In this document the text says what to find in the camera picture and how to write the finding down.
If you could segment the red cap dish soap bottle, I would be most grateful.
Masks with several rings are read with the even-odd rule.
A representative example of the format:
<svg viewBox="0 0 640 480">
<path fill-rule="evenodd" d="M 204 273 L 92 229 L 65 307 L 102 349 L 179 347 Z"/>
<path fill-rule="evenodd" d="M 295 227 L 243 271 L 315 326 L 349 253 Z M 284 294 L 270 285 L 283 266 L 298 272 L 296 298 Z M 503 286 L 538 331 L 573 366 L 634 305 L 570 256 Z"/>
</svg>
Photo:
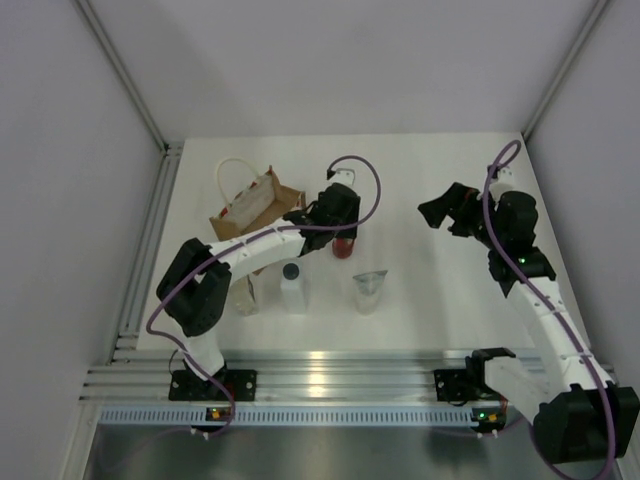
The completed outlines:
<svg viewBox="0 0 640 480">
<path fill-rule="evenodd" d="M 332 254 L 340 260 L 348 259 L 355 247 L 355 238 L 335 238 L 332 242 Z"/>
</svg>

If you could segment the white bottle dark cap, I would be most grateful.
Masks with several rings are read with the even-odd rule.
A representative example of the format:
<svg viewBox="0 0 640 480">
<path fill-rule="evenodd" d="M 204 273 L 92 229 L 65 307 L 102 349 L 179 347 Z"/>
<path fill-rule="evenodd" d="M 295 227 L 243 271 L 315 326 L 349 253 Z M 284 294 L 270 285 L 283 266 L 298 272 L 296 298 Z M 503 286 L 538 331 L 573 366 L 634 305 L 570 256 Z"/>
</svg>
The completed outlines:
<svg viewBox="0 0 640 480">
<path fill-rule="evenodd" d="M 309 293 L 306 279 L 298 263 L 289 262 L 282 267 L 280 290 L 285 308 L 289 314 L 306 314 Z"/>
</svg>

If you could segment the silver refill pouch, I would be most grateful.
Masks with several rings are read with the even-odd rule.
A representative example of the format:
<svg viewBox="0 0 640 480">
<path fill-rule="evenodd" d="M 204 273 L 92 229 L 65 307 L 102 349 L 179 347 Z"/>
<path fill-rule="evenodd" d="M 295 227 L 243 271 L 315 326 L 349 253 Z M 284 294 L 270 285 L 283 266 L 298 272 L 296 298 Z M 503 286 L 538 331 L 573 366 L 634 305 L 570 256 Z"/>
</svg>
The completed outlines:
<svg viewBox="0 0 640 480">
<path fill-rule="evenodd" d="M 356 310 L 362 315 L 373 313 L 378 307 L 387 270 L 360 273 L 352 277 Z"/>
</svg>

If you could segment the clear bottle dark cap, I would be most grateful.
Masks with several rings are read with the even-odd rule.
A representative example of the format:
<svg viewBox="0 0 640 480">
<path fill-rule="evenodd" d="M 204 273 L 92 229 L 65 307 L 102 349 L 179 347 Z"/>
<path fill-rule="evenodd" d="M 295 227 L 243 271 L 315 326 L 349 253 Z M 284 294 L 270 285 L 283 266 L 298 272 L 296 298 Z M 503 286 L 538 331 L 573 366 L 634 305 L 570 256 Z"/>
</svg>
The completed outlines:
<svg viewBox="0 0 640 480">
<path fill-rule="evenodd" d="M 232 303 L 242 316 L 255 315 L 259 311 L 252 277 L 244 276 L 230 288 Z"/>
</svg>

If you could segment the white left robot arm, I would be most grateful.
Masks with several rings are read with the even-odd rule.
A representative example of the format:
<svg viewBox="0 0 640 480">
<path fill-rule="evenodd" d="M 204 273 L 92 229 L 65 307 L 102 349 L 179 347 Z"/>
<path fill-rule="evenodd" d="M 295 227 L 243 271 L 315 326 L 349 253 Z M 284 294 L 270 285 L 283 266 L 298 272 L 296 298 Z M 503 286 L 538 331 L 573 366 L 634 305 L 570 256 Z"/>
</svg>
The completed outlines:
<svg viewBox="0 0 640 480">
<path fill-rule="evenodd" d="M 216 324 L 223 316 L 229 287 L 271 264 L 323 249 L 340 227 L 357 222 L 360 197 L 354 182 L 353 170 L 333 170 L 329 186 L 306 209 L 231 240 L 204 244 L 193 238 L 181 246 L 156 295 L 182 331 L 180 349 L 193 372 L 191 387 L 202 398 L 215 399 L 226 386 Z"/>
</svg>

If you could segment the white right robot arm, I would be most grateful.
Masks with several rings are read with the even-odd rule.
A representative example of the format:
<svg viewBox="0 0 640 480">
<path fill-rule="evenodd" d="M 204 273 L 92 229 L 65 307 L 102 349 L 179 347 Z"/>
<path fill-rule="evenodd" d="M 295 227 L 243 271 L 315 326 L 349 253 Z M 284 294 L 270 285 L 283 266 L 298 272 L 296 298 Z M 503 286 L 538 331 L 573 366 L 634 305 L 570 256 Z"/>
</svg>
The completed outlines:
<svg viewBox="0 0 640 480">
<path fill-rule="evenodd" d="M 519 313 L 546 372 L 545 380 L 536 379 L 508 348 L 479 349 L 465 360 L 467 389 L 478 397 L 494 392 L 511 403 L 552 465 L 623 457 L 639 397 L 616 384 L 571 319 L 556 273 L 534 244 L 536 199 L 498 173 L 485 192 L 455 182 L 418 210 L 430 227 L 451 219 L 452 235 L 487 247 L 491 277 Z"/>
</svg>

